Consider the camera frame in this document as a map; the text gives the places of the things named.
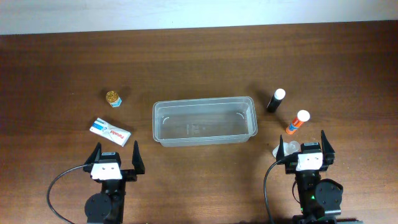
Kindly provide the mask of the black bottle white cap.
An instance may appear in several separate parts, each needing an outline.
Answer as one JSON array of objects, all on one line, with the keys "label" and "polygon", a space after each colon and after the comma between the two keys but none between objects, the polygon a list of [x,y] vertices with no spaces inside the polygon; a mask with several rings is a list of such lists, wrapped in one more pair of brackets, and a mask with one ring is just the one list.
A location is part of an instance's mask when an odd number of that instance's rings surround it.
[{"label": "black bottle white cap", "polygon": [[274,113],[277,110],[277,108],[279,107],[279,105],[282,103],[282,100],[284,99],[285,94],[286,94],[286,92],[284,89],[282,89],[282,88],[277,89],[274,92],[272,98],[270,99],[270,102],[267,105],[267,108],[266,108],[267,112]]}]

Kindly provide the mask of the white clear-capped bottle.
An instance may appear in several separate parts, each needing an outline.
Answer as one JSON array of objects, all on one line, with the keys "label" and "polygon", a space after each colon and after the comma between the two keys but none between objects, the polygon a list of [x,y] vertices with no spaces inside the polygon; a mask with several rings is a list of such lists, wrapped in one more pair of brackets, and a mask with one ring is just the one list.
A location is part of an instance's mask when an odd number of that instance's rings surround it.
[{"label": "white clear-capped bottle", "polygon": [[283,146],[284,146],[284,156],[288,156],[295,152],[300,151],[300,144],[297,141],[291,141],[289,143],[284,142]]}]

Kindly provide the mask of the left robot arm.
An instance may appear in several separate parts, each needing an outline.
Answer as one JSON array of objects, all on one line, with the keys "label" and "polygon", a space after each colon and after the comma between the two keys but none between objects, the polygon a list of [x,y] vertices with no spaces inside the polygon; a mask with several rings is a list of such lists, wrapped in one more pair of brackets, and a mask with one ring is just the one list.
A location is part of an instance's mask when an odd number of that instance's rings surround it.
[{"label": "left robot arm", "polygon": [[137,141],[134,142],[131,163],[133,169],[122,169],[118,152],[102,152],[101,144],[96,145],[83,168],[95,182],[101,184],[101,191],[85,203],[88,223],[123,222],[126,183],[135,182],[137,176],[146,171]]}]

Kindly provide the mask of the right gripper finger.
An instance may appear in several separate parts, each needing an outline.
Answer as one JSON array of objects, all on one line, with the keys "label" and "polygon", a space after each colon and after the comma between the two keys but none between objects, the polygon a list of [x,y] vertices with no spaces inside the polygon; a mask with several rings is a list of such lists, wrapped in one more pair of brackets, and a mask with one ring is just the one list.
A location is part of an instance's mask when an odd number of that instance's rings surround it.
[{"label": "right gripper finger", "polygon": [[322,150],[323,150],[323,164],[332,165],[335,160],[335,150],[326,138],[324,130],[321,130]]},{"label": "right gripper finger", "polygon": [[280,135],[280,142],[279,142],[279,147],[277,150],[277,154],[275,156],[275,158],[277,159],[277,161],[282,160],[285,157],[284,155],[284,140],[282,138],[282,135]]}]

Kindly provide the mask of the white Panadol box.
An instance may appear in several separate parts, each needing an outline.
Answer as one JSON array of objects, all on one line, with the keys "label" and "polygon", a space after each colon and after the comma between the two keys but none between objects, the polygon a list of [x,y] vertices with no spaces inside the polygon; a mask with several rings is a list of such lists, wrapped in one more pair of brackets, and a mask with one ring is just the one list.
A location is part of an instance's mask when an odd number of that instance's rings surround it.
[{"label": "white Panadol box", "polygon": [[113,126],[101,118],[97,118],[94,121],[90,127],[90,131],[122,147],[124,147],[131,136],[129,131]]}]

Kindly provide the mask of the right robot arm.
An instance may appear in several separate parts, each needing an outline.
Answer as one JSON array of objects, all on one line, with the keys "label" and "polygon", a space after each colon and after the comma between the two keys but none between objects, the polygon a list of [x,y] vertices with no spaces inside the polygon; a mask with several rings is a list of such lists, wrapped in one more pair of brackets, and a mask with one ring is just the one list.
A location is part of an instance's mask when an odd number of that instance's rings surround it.
[{"label": "right robot arm", "polygon": [[334,163],[335,150],[321,131],[321,142],[300,145],[300,151],[286,156],[283,139],[277,148],[276,164],[285,167],[286,174],[295,175],[301,214],[293,223],[360,223],[359,220],[338,220],[341,215],[343,186],[331,179],[322,179],[320,173]]}]

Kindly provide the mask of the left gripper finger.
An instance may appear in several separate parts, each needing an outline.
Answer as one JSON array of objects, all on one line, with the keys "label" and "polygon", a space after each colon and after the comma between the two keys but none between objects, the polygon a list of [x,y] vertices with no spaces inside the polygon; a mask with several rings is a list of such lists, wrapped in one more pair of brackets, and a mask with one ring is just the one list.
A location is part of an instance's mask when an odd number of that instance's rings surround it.
[{"label": "left gripper finger", "polygon": [[93,164],[95,161],[99,159],[100,155],[101,155],[101,143],[98,142],[93,152],[85,161],[85,165]]},{"label": "left gripper finger", "polygon": [[143,163],[141,154],[139,152],[139,145],[137,141],[134,141],[133,153],[132,153],[132,165],[137,175],[143,175],[146,172],[145,165]]}]

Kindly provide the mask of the orange tube white cap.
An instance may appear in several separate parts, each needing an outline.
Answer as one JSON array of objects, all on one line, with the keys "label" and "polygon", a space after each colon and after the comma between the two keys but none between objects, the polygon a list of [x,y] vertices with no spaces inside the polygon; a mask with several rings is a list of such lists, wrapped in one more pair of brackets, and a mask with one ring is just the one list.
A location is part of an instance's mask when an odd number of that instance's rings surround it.
[{"label": "orange tube white cap", "polygon": [[300,110],[297,112],[295,119],[287,126],[285,132],[287,134],[294,134],[303,123],[310,119],[310,113],[307,110]]}]

